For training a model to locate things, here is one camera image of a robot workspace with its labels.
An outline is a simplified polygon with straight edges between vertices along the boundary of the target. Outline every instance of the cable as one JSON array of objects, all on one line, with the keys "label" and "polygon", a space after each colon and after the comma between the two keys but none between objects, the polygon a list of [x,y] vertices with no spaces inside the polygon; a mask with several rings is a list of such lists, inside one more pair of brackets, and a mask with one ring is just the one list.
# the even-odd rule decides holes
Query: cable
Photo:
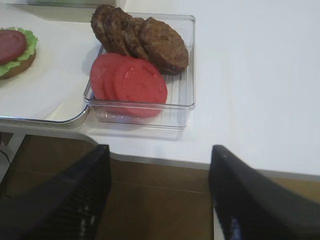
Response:
[{"label": "cable", "polygon": [[[0,132],[0,145],[1,145],[1,143],[2,143],[2,132]],[[8,167],[8,169],[7,169],[7,171],[6,171],[6,172],[8,173],[8,172],[9,172],[9,169],[10,169],[10,167],[11,167],[11,162],[10,162],[10,160],[9,160],[9,156],[8,156],[8,154],[6,154],[6,153],[5,153],[4,151],[2,151],[1,149],[0,149],[0,153],[2,153],[2,154],[6,157],[8,163],[9,163],[9,167]],[[5,195],[7,198],[11,198],[11,196],[9,196],[9,195],[7,194],[7,183],[8,183],[8,176],[7,176],[7,174],[4,175],[2,181],[5,181],[5,182],[3,183],[4,195]]]}]

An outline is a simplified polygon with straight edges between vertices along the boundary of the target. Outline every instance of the bread bun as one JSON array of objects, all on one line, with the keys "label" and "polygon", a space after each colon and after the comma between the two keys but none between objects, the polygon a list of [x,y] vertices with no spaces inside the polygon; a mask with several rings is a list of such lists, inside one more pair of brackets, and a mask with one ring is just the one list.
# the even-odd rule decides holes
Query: bread bun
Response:
[{"label": "bread bun", "polygon": [[15,66],[15,67],[11,68],[6,74],[0,76],[0,80],[12,78],[12,77],[17,76],[18,74],[24,72],[34,62],[35,57],[36,57],[36,53],[32,54],[27,60],[21,61],[20,66]]}]

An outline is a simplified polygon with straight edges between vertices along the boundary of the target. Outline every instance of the open-faced burger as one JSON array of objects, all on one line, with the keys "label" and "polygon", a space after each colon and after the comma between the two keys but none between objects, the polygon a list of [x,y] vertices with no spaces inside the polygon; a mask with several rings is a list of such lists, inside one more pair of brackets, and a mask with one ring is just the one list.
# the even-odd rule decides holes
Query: open-faced burger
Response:
[{"label": "open-faced burger", "polygon": [[11,78],[27,70],[36,57],[37,42],[30,30],[0,28],[0,79]]}]

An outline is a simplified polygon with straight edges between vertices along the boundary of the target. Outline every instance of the sliced meat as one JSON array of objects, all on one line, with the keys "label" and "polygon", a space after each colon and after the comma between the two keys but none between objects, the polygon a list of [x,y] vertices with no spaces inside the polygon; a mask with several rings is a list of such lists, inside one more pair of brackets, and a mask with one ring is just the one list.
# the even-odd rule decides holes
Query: sliced meat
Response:
[{"label": "sliced meat", "polygon": [[22,32],[0,30],[0,65],[20,57],[26,48],[27,39]]},{"label": "sliced meat", "polygon": [[94,32],[95,37],[102,43],[104,49],[107,52],[111,52],[112,48],[110,41],[106,35],[105,22],[109,14],[115,8],[111,5],[100,5],[96,8],[94,14],[91,18],[91,27]]},{"label": "sliced meat", "polygon": [[187,68],[189,54],[182,37],[163,21],[149,17],[141,27],[139,40],[161,73],[177,75]]},{"label": "sliced meat", "polygon": [[105,21],[104,29],[111,44],[112,52],[123,56],[132,56],[125,44],[123,31],[126,29],[128,21],[132,18],[121,8],[115,8]]},{"label": "sliced meat", "polygon": [[149,56],[139,40],[139,34],[145,20],[140,17],[132,18],[123,32],[126,46],[139,59],[149,60]]}]

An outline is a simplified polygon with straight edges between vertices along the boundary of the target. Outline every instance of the white table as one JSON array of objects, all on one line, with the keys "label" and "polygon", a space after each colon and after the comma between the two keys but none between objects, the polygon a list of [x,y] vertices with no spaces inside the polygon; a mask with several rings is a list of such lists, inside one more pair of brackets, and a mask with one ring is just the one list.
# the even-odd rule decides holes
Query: white table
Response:
[{"label": "white table", "polygon": [[119,159],[187,167],[209,164],[221,144],[256,169],[319,176],[319,8],[317,0],[128,0],[127,12],[196,18],[187,128],[100,123],[89,113],[74,129],[2,124],[0,132],[83,139],[109,144]]}]

